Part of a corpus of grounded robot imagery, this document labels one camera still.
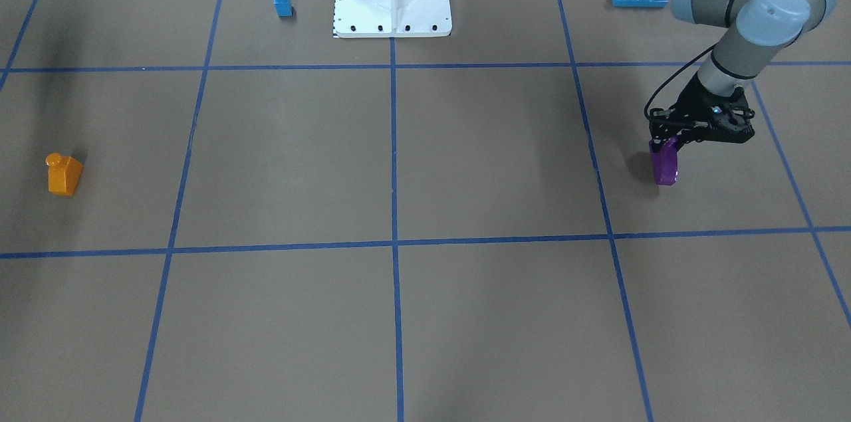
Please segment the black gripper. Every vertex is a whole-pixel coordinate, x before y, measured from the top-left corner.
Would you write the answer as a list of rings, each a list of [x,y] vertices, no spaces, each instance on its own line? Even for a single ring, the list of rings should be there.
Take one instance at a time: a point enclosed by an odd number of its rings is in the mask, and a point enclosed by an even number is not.
[[[744,144],[756,134],[751,124],[755,116],[741,86],[729,97],[721,97],[693,76],[669,109],[648,110],[650,152],[662,152],[672,137],[675,152],[693,141]]]

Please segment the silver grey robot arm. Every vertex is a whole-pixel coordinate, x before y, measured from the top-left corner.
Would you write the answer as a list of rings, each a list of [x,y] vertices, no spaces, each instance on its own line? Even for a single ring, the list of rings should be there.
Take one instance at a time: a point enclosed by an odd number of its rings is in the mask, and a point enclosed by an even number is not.
[[[817,28],[838,0],[671,0],[676,19],[725,29],[668,109],[645,107],[652,155],[691,142],[742,144],[754,136],[744,87],[778,53]]]

